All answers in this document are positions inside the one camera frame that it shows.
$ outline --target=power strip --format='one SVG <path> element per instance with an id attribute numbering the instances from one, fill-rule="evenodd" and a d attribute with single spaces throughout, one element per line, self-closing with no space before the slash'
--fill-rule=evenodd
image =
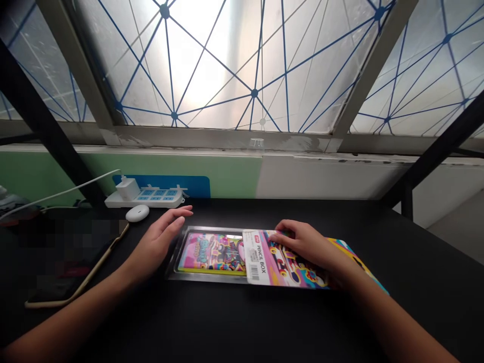
<path id="1" fill-rule="evenodd" d="M 108 208 L 132 208 L 140 204 L 150 208 L 176 208 L 185 202 L 182 188 L 160 189 L 145 187 L 140 188 L 141 192 L 132 200 L 125 201 L 119 191 L 114 192 L 104 201 Z"/>

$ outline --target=white wall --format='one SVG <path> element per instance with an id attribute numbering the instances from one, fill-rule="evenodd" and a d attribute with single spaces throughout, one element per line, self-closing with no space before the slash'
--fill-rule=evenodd
<path id="1" fill-rule="evenodd" d="M 484 264 L 484 190 L 432 224 L 428 231 Z"/>
<path id="2" fill-rule="evenodd" d="M 267 154 L 257 198 L 378 199 L 415 160 L 404 156 Z M 415 188 L 415 223 L 429 227 L 482 187 L 484 160 L 448 158 Z"/>

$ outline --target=smartphone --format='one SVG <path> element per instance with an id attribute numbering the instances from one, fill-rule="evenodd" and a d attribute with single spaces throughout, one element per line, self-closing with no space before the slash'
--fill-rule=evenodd
<path id="1" fill-rule="evenodd" d="M 62 231 L 57 231 L 60 233 L 52 234 L 53 248 L 44 250 L 48 266 L 45 273 L 37 276 L 36 289 L 25 308 L 62 307 L 77 298 L 128 228 L 127 221 L 63 225 Z"/>

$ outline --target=green wall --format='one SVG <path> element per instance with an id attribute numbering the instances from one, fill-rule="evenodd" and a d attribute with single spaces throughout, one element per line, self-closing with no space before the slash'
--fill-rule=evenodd
<path id="1" fill-rule="evenodd" d="M 262 158 L 154 154 L 80 153 L 93 176 L 113 169 L 124 174 L 201 175 L 210 179 L 212 198 L 255 198 Z M 112 177 L 100 181 L 106 195 Z M 0 151 L 0 185 L 31 201 L 72 188 L 74 184 L 48 152 Z M 48 200 L 44 206 L 72 205 L 79 191 Z"/>

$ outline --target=hand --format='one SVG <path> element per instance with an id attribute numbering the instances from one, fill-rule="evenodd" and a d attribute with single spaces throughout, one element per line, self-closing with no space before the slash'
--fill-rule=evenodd
<path id="1" fill-rule="evenodd" d="M 336 277 L 346 274 L 348 269 L 354 270 L 357 267 L 357 264 L 307 223 L 283 219 L 276 226 L 276 230 L 291 230 L 295 233 L 295 238 L 273 234 L 270 236 L 271 241 L 290 248 Z"/>
<path id="2" fill-rule="evenodd" d="M 191 209 L 192 206 L 184 206 L 163 214 L 148 228 L 119 270 L 135 283 L 148 278 L 165 259 L 170 242 L 182 228 L 185 217 L 193 215 Z"/>

